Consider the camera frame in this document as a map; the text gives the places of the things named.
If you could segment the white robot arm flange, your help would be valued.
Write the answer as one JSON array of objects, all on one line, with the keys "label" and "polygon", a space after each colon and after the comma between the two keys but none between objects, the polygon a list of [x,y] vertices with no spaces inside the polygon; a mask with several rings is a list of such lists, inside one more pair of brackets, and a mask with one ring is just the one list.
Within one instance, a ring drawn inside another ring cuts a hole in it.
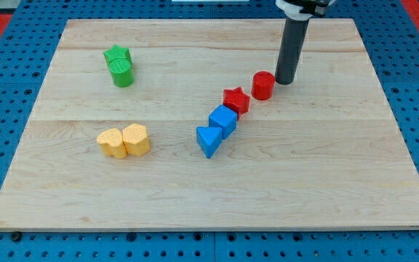
[{"label": "white robot arm flange", "polygon": [[306,21],[324,17],[337,0],[276,0],[275,5],[292,20]]}]

